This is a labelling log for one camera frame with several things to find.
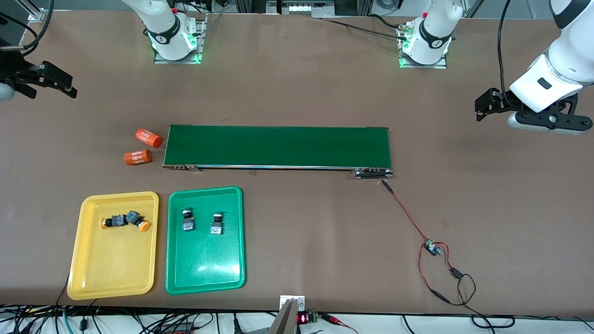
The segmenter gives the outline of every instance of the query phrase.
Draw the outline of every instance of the yellow tray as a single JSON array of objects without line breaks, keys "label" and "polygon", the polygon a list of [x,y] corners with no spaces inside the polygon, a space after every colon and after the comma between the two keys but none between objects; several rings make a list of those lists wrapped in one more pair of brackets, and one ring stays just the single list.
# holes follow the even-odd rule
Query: yellow tray
[{"label": "yellow tray", "polygon": [[[151,223],[146,232],[134,225],[102,229],[101,218],[138,212]],[[159,198],[152,191],[99,195],[80,208],[68,296],[73,300],[141,295],[154,279]]]}]

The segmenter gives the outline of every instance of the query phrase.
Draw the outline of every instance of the brown table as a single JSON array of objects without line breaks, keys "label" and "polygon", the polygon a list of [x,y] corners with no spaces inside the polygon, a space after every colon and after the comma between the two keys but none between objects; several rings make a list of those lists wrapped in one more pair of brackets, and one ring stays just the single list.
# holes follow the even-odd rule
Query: brown table
[{"label": "brown table", "polygon": [[[371,18],[346,21],[389,33]],[[126,166],[134,133],[170,123],[389,127],[392,188],[451,262],[478,286],[483,313],[594,316],[594,136],[475,121],[474,100],[499,85],[497,21],[462,20],[449,69],[399,69],[394,40],[301,16],[225,15],[202,65],[153,65],[133,12],[56,12],[30,61],[74,76],[78,98],[51,89],[0,105],[0,299],[53,304],[67,276],[81,202],[152,190],[160,196],[153,289],[100,305],[274,310],[303,294],[328,311],[467,313],[436,299],[416,268],[421,238],[376,181],[345,172]],[[505,24],[510,84],[558,36],[552,21]],[[590,114],[594,90],[580,95]],[[164,289],[167,198],[244,191],[247,282],[170,296]],[[443,258],[424,258],[451,299]],[[75,303],[64,296],[63,303]]]}]

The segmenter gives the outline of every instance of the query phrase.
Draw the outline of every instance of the orange cap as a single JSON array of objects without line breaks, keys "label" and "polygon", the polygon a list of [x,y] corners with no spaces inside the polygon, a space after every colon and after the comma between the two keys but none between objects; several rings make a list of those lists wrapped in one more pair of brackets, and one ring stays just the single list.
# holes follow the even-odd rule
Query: orange cap
[{"label": "orange cap", "polygon": [[149,228],[150,228],[150,223],[147,221],[141,222],[140,225],[138,226],[138,230],[140,232],[145,232]]},{"label": "orange cap", "polygon": [[155,149],[158,149],[159,146],[163,144],[163,138],[161,138],[161,136],[143,128],[140,128],[138,131],[136,131],[136,139],[142,141],[143,143],[147,143]]},{"label": "orange cap", "polygon": [[124,154],[124,162],[128,166],[140,165],[153,161],[153,154],[149,150],[140,150]]}]

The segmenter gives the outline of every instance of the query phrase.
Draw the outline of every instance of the yellow cap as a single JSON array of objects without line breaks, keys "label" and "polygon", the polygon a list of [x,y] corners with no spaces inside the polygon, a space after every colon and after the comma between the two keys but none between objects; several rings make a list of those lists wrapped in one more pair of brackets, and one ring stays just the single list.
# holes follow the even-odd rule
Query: yellow cap
[{"label": "yellow cap", "polygon": [[146,230],[148,230],[149,228],[150,228],[149,222],[141,222],[140,225],[138,226],[138,230],[140,232],[146,232]]}]

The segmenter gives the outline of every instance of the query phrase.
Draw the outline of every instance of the white robot link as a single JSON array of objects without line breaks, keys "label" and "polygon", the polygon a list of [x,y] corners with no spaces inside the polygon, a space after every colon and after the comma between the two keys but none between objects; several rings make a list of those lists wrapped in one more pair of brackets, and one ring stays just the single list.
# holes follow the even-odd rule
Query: white robot link
[{"label": "white robot link", "polygon": [[166,0],[122,0],[140,16],[153,48],[164,59],[180,60],[197,48],[196,19],[173,13]]},{"label": "white robot link", "polygon": [[514,111],[507,120],[513,128],[578,135],[592,127],[589,117],[574,111],[577,92],[594,83],[594,0],[549,0],[549,6],[561,36],[511,84],[507,96],[490,89],[476,100],[477,121]]},{"label": "white robot link", "polygon": [[406,23],[402,52],[422,65],[437,63],[446,54],[462,14],[460,0],[432,0],[426,15]]}]

